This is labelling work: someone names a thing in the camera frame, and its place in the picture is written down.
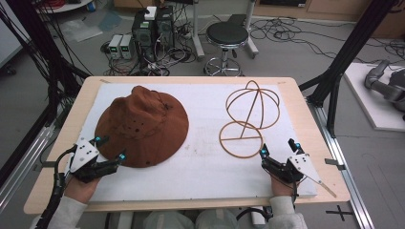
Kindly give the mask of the white power strip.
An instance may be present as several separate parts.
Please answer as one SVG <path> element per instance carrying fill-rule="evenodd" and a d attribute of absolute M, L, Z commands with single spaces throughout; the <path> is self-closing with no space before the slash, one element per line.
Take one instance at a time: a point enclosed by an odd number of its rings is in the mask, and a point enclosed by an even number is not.
<path fill-rule="evenodd" d="M 263 228 L 266 225 L 263 211 L 258 207 L 251 207 L 250 211 L 252 225 L 255 228 Z"/>

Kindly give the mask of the person's right hand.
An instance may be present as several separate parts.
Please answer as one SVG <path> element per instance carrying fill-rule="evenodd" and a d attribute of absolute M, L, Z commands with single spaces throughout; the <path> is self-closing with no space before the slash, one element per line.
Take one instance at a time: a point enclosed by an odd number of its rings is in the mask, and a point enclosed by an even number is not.
<path fill-rule="evenodd" d="M 292 197 L 294 194 L 293 184 L 284 183 L 275 176 L 271 177 L 271 190 L 275 197 L 287 196 Z"/>

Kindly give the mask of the black frame post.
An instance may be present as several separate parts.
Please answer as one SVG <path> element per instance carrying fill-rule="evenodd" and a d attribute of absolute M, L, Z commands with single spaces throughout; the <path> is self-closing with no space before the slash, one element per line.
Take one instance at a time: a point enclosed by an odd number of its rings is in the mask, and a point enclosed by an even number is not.
<path fill-rule="evenodd" d="M 332 137 L 335 137 L 335 117 L 341 78 L 395 5 L 396 0 L 372 0 L 330 66 L 320 75 L 299 86 L 301 92 L 315 86 L 314 92 L 307 100 L 316 108 L 321 108 L 327 96 L 330 97 L 326 127 Z"/>
<path fill-rule="evenodd" d="M 17 38 L 48 83 L 49 104 L 44 113 L 45 125 L 49 126 L 57 117 L 59 103 L 65 98 L 77 97 L 81 89 L 78 78 L 86 79 L 90 75 L 62 55 L 32 0 L 5 1 L 28 34 L 31 43 L 22 37 L 23 32 L 19 31 L 4 10 L 0 10 L 0 19 Z"/>

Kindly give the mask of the person's left hand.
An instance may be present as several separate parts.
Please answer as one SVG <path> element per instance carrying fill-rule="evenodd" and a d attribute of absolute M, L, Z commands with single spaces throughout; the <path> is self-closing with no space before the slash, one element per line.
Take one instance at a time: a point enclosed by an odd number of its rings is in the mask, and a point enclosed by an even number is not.
<path fill-rule="evenodd" d="M 99 178 L 85 183 L 76 177 L 72 177 L 68 182 L 64 195 L 83 204 L 87 204 L 93 196 L 99 182 Z"/>

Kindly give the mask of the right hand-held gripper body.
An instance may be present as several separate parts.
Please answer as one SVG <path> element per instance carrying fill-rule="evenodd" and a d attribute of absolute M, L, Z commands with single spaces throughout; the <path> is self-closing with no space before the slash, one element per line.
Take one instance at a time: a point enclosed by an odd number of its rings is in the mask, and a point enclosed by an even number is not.
<path fill-rule="evenodd" d="M 305 177 L 322 186 L 334 198 L 337 197 L 333 190 L 321 180 L 308 154 L 290 156 L 286 163 L 271 159 L 269 172 L 285 184 L 291 184 L 295 198 L 298 184 Z"/>

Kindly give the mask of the white platform board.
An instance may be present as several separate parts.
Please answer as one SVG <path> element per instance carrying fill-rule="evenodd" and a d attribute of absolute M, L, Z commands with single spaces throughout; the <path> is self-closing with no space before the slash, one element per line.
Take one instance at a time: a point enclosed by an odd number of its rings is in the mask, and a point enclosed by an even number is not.
<path fill-rule="evenodd" d="M 404 113 L 382 94 L 364 86 L 366 74 L 374 67 L 375 64 L 351 63 L 346 69 L 345 78 L 375 130 L 405 132 Z"/>

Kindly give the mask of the grey robot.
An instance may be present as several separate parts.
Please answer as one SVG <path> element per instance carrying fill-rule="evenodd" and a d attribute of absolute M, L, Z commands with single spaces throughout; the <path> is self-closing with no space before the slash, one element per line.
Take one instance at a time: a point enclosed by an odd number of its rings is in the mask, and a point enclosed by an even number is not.
<path fill-rule="evenodd" d="M 382 94 L 386 100 L 394 104 L 397 110 L 405 113 L 405 69 L 393 72 L 388 84 L 380 81 L 389 64 L 389 60 L 383 60 L 372 68 L 366 74 L 364 86 Z"/>

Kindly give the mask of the white box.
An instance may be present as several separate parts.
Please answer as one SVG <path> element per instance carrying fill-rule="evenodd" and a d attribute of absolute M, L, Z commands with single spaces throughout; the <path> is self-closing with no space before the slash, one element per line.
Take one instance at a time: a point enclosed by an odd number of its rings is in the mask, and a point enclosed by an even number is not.
<path fill-rule="evenodd" d="M 157 15 L 157 8 L 154 6 L 148 6 L 145 9 L 144 19 L 147 21 L 153 21 Z"/>

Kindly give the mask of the white stand leg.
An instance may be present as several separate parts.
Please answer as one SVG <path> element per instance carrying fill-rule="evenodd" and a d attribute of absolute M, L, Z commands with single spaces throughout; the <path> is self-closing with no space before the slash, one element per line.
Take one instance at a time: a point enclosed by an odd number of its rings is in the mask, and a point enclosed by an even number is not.
<path fill-rule="evenodd" d="M 256 3 L 256 0 L 247 0 L 246 18 L 245 18 L 245 29 L 247 32 L 250 32 L 250 24 L 251 24 L 251 19 L 252 19 L 253 12 L 254 12 L 255 3 Z M 254 44 L 251 36 L 248 37 L 247 43 L 245 46 L 250 54 L 250 57 L 252 59 L 254 59 L 256 57 L 256 55 L 259 53 L 259 50 L 257 49 L 256 45 Z"/>
<path fill-rule="evenodd" d="M 193 31 L 192 41 L 195 47 L 196 56 L 198 61 L 203 61 L 205 54 L 203 46 L 199 37 L 199 0 L 192 0 L 193 4 Z"/>

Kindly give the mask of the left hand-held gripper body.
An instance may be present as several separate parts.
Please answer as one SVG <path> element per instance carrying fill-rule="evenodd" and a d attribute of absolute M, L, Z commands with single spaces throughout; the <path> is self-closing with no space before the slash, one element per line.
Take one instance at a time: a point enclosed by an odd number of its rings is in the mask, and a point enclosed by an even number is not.
<path fill-rule="evenodd" d="M 82 182 L 88 183 L 98 177 L 102 177 L 96 172 L 98 165 L 98 148 L 94 147 L 91 140 L 81 138 L 75 145 L 74 151 L 68 160 L 66 172 L 73 175 Z"/>

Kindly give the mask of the white foam mat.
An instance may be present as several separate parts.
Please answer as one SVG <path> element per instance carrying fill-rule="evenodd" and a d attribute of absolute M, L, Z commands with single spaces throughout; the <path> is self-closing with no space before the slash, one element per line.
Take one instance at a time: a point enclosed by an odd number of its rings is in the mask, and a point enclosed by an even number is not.
<path fill-rule="evenodd" d="M 153 90 L 176 97 L 187 111 L 189 132 L 180 149 L 164 162 L 149 168 L 121 166 L 104 177 L 93 196 L 95 201 L 191 200 L 267 198 L 270 177 L 258 155 L 236 158 L 220 145 L 219 132 L 230 122 L 227 97 L 242 84 L 155 84 Z M 271 157 L 285 162 L 293 152 L 288 140 L 295 138 L 285 100 L 277 85 L 261 85 L 281 98 L 281 117 L 263 130 Z"/>

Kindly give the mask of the black computer tower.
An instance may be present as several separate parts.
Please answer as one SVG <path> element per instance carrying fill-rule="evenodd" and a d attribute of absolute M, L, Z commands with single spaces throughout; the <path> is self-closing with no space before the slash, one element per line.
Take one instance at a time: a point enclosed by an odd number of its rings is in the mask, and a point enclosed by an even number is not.
<path fill-rule="evenodd" d="M 137 13 L 132 26 L 132 34 L 139 56 L 153 62 L 155 60 L 153 49 L 157 40 L 156 22 L 146 20 L 143 13 Z"/>
<path fill-rule="evenodd" d="M 167 49 L 174 47 L 173 7 L 167 6 L 157 10 L 158 41 Z"/>

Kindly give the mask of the white round table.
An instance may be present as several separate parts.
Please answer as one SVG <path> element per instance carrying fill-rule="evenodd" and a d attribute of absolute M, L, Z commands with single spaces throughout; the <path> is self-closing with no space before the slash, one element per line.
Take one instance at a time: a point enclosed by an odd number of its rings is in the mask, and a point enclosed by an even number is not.
<path fill-rule="evenodd" d="M 40 0 L 35 6 L 37 12 L 59 13 L 87 6 L 93 0 Z"/>

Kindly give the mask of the person's leg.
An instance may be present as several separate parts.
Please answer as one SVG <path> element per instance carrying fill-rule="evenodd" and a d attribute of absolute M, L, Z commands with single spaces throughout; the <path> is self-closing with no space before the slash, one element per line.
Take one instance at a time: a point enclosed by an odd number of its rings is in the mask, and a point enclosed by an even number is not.
<path fill-rule="evenodd" d="M 196 221 L 196 229 L 239 229 L 236 217 L 227 209 L 209 209 L 202 211 Z"/>
<path fill-rule="evenodd" d="M 194 222 L 177 211 L 152 212 L 142 224 L 143 229 L 194 229 Z"/>

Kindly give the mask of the brown fabric hat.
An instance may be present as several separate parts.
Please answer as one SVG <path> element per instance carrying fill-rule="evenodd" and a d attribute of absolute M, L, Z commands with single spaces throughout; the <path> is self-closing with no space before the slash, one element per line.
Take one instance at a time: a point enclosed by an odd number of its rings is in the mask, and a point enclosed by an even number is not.
<path fill-rule="evenodd" d="M 98 147 L 105 158 L 124 153 L 125 166 L 146 168 L 175 154 L 188 129 L 187 112 L 177 98 L 136 86 L 102 113 L 95 135 L 107 139 Z"/>

